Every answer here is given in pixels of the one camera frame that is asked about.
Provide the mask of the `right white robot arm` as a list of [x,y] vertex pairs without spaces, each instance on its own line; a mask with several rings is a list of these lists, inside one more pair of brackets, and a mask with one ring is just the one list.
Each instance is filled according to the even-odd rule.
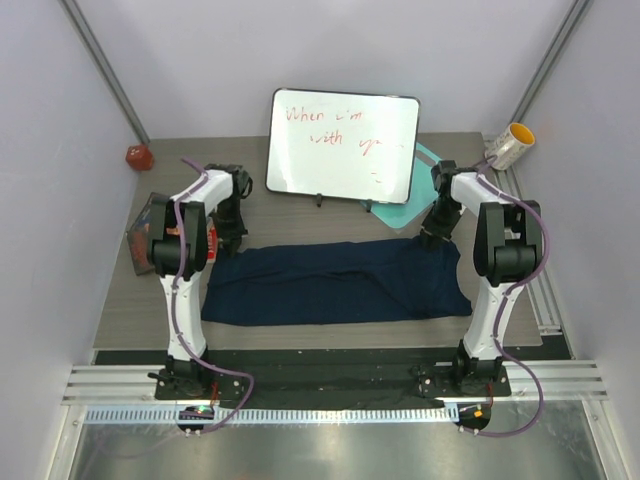
[[436,200],[421,225],[423,247],[452,240],[462,214],[476,217],[473,264],[480,277],[471,323],[450,366],[427,375],[443,396],[509,395],[502,342],[515,301],[548,259],[548,231],[534,200],[512,197],[472,168],[442,161],[432,168]]

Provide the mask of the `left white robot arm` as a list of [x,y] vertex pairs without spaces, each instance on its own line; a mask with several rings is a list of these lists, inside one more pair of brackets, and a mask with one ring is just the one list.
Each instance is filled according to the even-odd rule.
[[156,381],[158,400],[200,399],[213,388],[214,371],[206,366],[200,282],[210,252],[238,252],[247,234],[241,201],[253,188],[240,165],[184,162],[196,170],[197,180],[150,203],[147,260],[163,288],[170,332],[164,367],[149,375]]

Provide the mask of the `dark orange cover book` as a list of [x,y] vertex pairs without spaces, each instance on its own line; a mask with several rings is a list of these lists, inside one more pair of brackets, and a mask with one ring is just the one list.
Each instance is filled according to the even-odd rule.
[[147,258],[149,226],[132,227],[126,234],[133,270],[136,276],[145,275],[153,270]]

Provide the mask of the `blue nineteen eighty-four book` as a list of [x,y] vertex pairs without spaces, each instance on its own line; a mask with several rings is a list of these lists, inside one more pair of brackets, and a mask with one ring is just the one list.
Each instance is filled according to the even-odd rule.
[[146,226],[150,220],[150,210],[153,203],[154,198],[156,197],[155,192],[151,192],[149,194],[148,199],[146,200],[144,207],[141,209],[136,222],[142,226]]

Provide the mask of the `white whiteboard with red writing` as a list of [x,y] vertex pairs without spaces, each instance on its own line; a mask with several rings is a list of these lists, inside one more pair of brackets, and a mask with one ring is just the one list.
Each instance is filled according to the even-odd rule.
[[266,188],[408,202],[421,103],[415,97],[280,88],[272,96]]

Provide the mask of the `red paperback book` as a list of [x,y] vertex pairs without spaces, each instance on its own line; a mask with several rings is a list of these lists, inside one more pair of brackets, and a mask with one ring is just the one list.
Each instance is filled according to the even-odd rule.
[[207,220],[207,262],[214,263],[218,251],[218,236],[211,218]]

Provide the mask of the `dark blue t shirt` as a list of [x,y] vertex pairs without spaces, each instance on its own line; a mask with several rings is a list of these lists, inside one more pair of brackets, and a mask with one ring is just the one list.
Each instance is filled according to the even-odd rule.
[[466,317],[460,253],[419,238],[220,253],[201,309],[205,322],[299,326]]

